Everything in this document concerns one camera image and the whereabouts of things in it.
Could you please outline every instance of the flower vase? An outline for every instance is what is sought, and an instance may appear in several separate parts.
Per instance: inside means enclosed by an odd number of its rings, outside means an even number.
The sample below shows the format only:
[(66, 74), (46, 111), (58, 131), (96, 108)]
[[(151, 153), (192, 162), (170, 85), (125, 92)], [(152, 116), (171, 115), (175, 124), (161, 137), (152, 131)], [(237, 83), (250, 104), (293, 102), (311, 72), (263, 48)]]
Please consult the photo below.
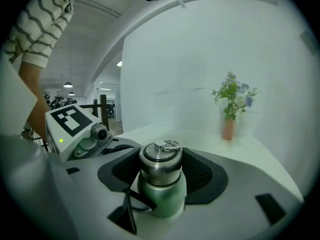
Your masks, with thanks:
[(232, 118), (229, 118), (227, 121), (224, 122), (222, 138), (224, 138), (225, 140), (231, 141), (234, 137), (234, 133), (235, 133), (235, 120), (233, 120)]

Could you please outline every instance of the white backdrop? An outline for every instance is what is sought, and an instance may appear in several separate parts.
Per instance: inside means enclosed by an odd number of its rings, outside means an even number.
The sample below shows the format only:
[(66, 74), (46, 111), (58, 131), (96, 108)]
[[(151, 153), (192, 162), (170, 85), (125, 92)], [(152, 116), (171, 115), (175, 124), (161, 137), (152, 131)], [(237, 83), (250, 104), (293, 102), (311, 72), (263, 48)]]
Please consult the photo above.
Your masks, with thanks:
[(147, 21), (124, 41), (124, 132), (158, 124), (217, 133), (211, 95), (227, 72), (259, 88), (243, 118), (282, 163), (302, 194), (319, 166), (319, 53), (299, 35), (308, 29), (288, 1), (197, 0)]

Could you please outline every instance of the ceiling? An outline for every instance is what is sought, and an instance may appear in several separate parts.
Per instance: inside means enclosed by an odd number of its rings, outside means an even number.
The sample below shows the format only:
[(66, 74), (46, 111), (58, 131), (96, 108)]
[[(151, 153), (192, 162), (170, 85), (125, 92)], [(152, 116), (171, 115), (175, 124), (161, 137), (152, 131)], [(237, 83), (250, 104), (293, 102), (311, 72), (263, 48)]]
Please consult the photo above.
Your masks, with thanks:
[(107, 83), (102, 83), (100, 85), (101, 88), (103, 89), (110, 89), (110, 90), (100, 90), (100, 94), (106, 95), (107, 99), (114, 99), (115, 94), (116, 94), (116, 89), (118, 88), (118, 84), (107, 84)]
[[(121, 14), (126, 12), (138, 0), (75, 0), (74, 15), (54, 46), (47, 67), (40, 76), (43, 89), (62, 89), (62, 95), (70, 91), (74, 97), (83, 97), (85, 77), (99, 40)], [(120, 83), (120, 70), (116, 64), (121, 59), (116, 56), (101, 74), (104, 79), (113, 79), (111, 83)], [(73, 88), (63, 88), (70, 81)]]

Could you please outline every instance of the white wall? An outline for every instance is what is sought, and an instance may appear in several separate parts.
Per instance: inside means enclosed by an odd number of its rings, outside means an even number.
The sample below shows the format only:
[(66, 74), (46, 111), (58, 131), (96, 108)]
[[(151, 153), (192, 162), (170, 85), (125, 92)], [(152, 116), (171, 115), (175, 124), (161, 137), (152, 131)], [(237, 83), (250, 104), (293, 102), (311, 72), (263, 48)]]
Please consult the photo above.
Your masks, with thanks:
[[(97, 88), (108, 89), (109, 85), (115, 86), (120, 84), (121, 69), (117, 66), (117, 63), (120, 61), (120, 59), (121, 54), (117, 56), (110, 64), (108, 64), (107, 67), (103, 70), (103, 72), (99, 75), (99, 77), (95, 80), (87, 95), (88, 102), (93, 103), (94, 98), (97, 96)], [(99, 90), (98, 95), (100, 94), (106, 95), (107, 98), (115, 98), (115, 90)]]
[(101, 94), (105, 95), (107, 100), (114, 100), (115, 99), (115, 92), (112, 90), (101, 90)]
[(230, 70), (259, 88), (246, 121), (307, 194), (319, 167), (320, 60), (299, 38), (306, 29), (286, 0), (197, 0), (157, 15), (124, 41), (124, 132), (153, 123), (216, 133), (211, 91)]
[(86, 97), (86, 103), (87, 104), (93, 104), (94, 100), (97, 99), (97, 97), (99, 96), (100, 90), (99, 90), (100, 85), (93, 85), (91, 87), (91, 90), (89, 92), (89, 95)]
[(159, 0), (152, 2), (139, 0), (112, 25), (106, 28), (103, 38), (99, 41), (94, 51), (94, 58), (91, 61), (90, 70), (87, 71), (86, 94), (89, 93), (92, 84), (114, 58), (115, 54), (122, 50), (126, 36), (152, 17), (176, 6), (179, 6), (178, 0)]

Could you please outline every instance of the stainless steel bottle cap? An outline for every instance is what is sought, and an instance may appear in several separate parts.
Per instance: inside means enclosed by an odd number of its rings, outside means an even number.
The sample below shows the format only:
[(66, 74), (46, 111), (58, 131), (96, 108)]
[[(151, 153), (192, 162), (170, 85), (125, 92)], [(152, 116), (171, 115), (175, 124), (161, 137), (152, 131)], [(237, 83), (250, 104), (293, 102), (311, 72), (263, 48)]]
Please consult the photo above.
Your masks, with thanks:
[(177, 150), (173, 151), (164, 151), (164, 148), (172, 148), (175, 147), (170, 142), (165, 142), (164, 140), (156, 141), (153, 144), (148, 145), (144, 149), (144, 156), (154, 162), (165, 162), (169, 161), (177, 155)]
[(147, 145), (140, 151), (143, 177), (156, 186), (168, 186), (178, 180), (182, 167), (182, 145), (167, 139)]

